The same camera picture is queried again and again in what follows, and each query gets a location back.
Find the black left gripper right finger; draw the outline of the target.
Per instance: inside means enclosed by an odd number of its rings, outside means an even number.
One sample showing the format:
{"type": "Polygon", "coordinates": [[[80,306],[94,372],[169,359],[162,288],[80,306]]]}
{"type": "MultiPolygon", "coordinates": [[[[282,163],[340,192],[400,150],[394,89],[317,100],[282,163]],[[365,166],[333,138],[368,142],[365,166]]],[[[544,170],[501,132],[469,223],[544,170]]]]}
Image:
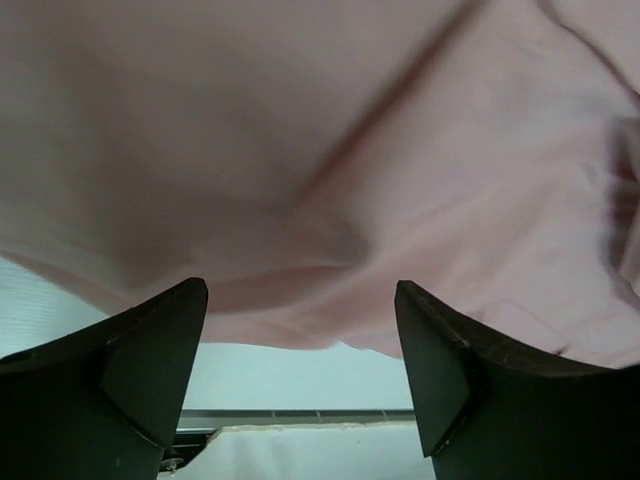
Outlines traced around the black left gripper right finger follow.
{"type": "Polygon", "coordinates": [[[440,479],[635,479],[639,369],[544,352],[417,284],[395,314],[424,455],[440,479]]]}

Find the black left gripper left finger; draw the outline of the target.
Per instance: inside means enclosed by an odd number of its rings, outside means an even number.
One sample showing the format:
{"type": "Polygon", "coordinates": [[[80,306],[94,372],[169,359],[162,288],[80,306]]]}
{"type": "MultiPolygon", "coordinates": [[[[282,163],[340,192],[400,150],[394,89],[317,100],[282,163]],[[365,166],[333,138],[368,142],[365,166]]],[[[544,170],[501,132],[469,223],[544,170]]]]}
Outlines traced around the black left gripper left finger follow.
{"type": "Polygon", "coordinates": [[[1,360],[4,479],[154,479],[174,440],[208,289],[189,278],[1,360]]]}

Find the pink trousers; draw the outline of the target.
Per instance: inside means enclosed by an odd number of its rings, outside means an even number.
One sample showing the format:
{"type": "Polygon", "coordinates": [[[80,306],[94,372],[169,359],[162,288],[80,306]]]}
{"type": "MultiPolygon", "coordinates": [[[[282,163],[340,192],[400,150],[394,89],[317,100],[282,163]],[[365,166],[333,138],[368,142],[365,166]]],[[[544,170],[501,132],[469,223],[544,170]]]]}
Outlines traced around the pink trousers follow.
{"type": "Polygon", "coordinates": [[[635,1],[5,1],[1,254],[208,342],[400,353],[411,280],[639,359],[635,1]]]}

